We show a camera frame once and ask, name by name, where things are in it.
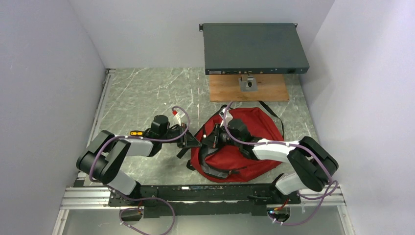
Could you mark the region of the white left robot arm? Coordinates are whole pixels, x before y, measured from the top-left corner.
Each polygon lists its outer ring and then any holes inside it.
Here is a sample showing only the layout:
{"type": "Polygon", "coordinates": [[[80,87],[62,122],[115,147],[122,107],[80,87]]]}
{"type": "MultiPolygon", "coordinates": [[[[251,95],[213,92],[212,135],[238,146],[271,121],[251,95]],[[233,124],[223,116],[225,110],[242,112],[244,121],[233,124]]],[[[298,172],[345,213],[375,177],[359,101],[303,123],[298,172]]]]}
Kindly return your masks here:
{"type": "Polygon", "coordinates": [[[142,197],[141,185],[121,170],[127,156],[153,157],[164,143],[176,143],[186,152],[202,144],[188,131],[184,123],[171,125],[167,116],[157,115],[145,131],[132,131],[117,136],[101,131],[76,162],[76,167],[92,179],[121,193],[121,199],[133,206],[142,197]]]}

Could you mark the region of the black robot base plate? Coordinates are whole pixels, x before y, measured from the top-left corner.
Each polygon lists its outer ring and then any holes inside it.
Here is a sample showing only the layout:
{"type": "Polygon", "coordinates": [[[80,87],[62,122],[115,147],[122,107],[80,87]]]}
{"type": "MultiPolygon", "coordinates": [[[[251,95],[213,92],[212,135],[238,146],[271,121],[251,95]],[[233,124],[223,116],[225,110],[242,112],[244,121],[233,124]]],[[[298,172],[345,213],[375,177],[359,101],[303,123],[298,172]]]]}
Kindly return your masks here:
{"type": "Polygon", "coordinates": [[[270,184],[143,185],[143,202],[127,201],[112,191],[109,207],[140,207],[144,218],[183,215],[250,214],[263,216],[269,209],[299,204],[296,192],[278,195],[270,184]]]}

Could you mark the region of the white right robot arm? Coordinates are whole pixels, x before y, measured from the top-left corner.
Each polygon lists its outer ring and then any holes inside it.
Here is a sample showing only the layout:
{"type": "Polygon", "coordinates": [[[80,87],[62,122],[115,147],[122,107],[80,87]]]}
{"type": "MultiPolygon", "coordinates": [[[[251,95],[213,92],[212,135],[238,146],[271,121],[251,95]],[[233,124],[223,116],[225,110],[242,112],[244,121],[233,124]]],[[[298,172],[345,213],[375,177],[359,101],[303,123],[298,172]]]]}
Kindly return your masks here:
{"type": "Polygon", "coordinates": [[[292,192],[307,188],[320,192],[332,182],[338,162],[312,137],[299,141],[272,141],[253,136],[240,119],[216,124],[201,139],[202,149],[219,153],[227,146],[237,148],[239,155],[253,161],[289,163],[293,173],[283,173],[273,181],[270,198],[282,203],[292,192]]]}

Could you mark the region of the red fabric backpack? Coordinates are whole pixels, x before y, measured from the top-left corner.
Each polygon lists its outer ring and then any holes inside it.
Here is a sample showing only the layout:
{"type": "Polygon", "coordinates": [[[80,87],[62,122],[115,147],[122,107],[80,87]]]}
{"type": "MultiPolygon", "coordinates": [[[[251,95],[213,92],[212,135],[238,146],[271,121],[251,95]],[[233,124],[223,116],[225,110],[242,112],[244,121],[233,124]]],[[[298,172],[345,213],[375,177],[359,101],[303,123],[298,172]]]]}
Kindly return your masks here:
{"type": "MultiPolygon", "coordinates": [[[[261,108],[229,108],[232,115],[228,129],[232,135],[245,142],[283,141],[284,131],[278,130],[272,117],[277,114],[263,101],[261,108]]],[[[253,146],[242,145],[230,138],[221,127],[225,105],[216,111],[196,132],[195,139],[200,147],[190,149],[186,167],[198,171],[202,176],[217,183],[244,183],[280,165],[279,161],[259,160],[253,153],[253,146]]]]}

